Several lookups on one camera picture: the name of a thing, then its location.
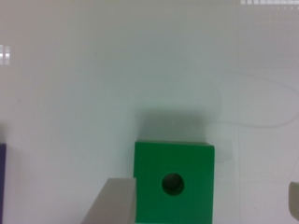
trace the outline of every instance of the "circular hole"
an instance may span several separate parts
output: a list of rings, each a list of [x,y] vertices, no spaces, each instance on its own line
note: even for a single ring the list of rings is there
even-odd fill
[[[183,178],[176,173],[168,174],[163,178],[162,188],[169,195],[179,195],[184,190]]]

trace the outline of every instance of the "wooden block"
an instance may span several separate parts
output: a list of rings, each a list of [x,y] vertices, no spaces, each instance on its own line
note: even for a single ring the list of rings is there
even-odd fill
[[[6,174],[7,145],[0,144],[0,223],[3,222],[4,185]]]
[[[214,147],[135,143],[136,223],[211,224]]]
[[[108,179],[82,224],[134,224],[135,195],[135,179]]]
[[[299,221],[299,183],[289,185],[289,209],[291,215]]]

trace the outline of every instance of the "green cube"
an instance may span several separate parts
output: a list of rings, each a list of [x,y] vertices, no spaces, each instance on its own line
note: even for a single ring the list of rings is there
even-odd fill
[[[214,155],[208,144],[136,142],[135,222],[211,224]]]

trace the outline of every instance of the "purple object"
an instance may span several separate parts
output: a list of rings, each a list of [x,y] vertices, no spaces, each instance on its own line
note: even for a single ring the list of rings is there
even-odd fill
[[[6,173],[7,145],[0,144],[0,224],[3,222],[4,183]]]

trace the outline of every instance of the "white table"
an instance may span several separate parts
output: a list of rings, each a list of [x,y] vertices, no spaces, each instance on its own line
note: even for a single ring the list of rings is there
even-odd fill
[[[299,5],[285,2],[2,0],[4,224],[80,223],[109,177],[132,177],[138,138],[216,147],[214,224],[296,223]]]

